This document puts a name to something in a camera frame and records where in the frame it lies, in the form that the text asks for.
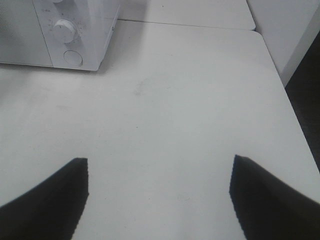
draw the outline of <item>white wall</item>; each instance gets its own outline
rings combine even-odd
[[[320,30],[320,0],[247,0],[283,85]]]

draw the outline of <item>white microwave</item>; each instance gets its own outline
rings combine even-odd
[[[119,0],[0,0],[0,63],[98,70]]]

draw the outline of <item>white table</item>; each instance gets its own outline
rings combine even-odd
[[[246,0],[122,0],[120,19],[254,30]]]
[[[75,157],[75,240],[245,239],[235,154],[320,202],[320,175],[262,37],[119,21],[99,72],[1,65],[0,205]]]

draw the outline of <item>microwave knob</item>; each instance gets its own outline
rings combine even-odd
[[[53,27],[53,35],[59,42],[67,44],[77,39],[78,32],[72,22],[65,19],[60,19]]]

